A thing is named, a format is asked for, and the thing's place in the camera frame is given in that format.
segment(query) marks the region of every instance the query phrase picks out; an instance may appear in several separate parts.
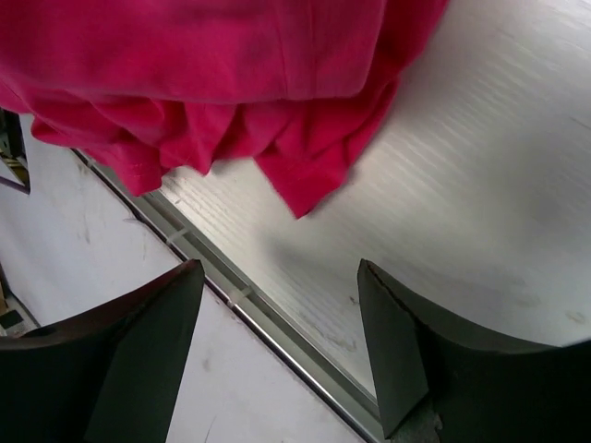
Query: white surface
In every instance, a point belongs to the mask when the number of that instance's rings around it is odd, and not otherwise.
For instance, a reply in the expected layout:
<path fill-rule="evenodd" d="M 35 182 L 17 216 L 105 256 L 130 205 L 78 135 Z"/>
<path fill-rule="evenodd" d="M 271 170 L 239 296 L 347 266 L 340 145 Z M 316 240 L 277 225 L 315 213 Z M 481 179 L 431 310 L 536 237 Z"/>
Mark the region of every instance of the white surface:
<path fill-rule="evenodd" d="M 0 262 L 42 324 L 76 315 L 169 270 L 177 258 L 67 150 L 23 132 L 30 197 L 0 186 Z M 206 291 L 170 443 L 359 443 Z"/>
<path fill-rule="evenodd" d="M 164 194 L 373 390 L 362 257 L 488 327 L 591 336 L 591 2 L 452 0 L 344 190 L 294 221 L 251 162 Z"/>

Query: scuff mark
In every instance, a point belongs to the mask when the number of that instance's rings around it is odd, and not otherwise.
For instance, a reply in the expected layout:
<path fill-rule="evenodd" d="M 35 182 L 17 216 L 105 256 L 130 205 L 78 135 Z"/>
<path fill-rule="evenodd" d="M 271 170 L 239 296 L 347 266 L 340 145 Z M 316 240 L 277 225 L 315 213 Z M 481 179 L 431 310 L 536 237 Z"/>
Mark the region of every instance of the scuff mark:
<path fill-rule="evenodd" d="M 205 436 L 205 440 L 203 440 L 203 443 L 207 443 L 207 440 L 209 440 L 210 432 L 211 432 L 211 429 L 213 428 L 213 424 L 215 423 L 216 418 L 218 418 L 217 415 L 215 417 L 213 417 L 213 420 L 211 420 L 210 428 L 207 430 L 207 434 Z"/>
<path fill-rule="evenodd" d="M 566 317 L 577 325 L 585 325 L 587 317 L 577 311 L 566 311 Z"/>
<path fill-rule="evenodd" d="M 306 315 L 300 313 L 302 319 L 309 324 L 324 340 L 330 341 L 335 346 L 338 346 L 341 349 L 348 351 L 349 353 L 354 353 L 357 350 L 357 342 L 355 340 L 351 340 L 350 342 L 346 339 L 341 339 L 336 335 L 332 335 L 328 332 L 324 332 L 321 330 L 316 323 L 310 320 Z"/>

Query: black object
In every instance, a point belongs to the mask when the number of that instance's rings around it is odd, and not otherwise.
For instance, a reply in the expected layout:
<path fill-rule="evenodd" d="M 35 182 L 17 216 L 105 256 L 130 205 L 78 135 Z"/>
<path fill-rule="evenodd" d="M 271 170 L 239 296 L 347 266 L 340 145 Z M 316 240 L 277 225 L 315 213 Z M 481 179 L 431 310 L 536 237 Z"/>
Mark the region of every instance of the black object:
<path fill-rule="evenodd" d="M 0 441 L 164 443 L 203 283 L 188 261 L 83 314 L 0 339 Z"/>
<path fill-rule="evenodd" d="M 366 261 L 358 283 L 386 437 L 431 400 L 438 420 L 421 425 L 441 443 L 591 442 L 591 341 L 555 348 L 495 332 Z"/>

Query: pink fabric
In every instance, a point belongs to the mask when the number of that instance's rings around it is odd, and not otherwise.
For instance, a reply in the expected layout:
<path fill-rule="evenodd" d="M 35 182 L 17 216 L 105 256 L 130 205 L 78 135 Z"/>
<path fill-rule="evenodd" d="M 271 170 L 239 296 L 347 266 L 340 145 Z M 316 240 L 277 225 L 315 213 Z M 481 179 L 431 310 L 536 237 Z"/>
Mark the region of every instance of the pink fabric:
<path fill-rule="evenodd" d="M 0 106 L 133 194 L 253 157 L 296 217 L 339 187 L 447 0 L 0 0 Z"/>

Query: white table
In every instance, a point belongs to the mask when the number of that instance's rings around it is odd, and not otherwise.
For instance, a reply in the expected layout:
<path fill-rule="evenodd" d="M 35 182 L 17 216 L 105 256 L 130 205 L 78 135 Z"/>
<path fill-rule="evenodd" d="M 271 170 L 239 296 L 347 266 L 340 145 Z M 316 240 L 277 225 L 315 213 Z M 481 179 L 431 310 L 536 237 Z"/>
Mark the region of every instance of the white table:
<path fill-rule="evenodd" d="M 591 336 L 591 2 L 452 0 L 349 183 L 294 221 L 252 162 L 164 194 L 373 391 L 360 258 L 488 327 Z"/>

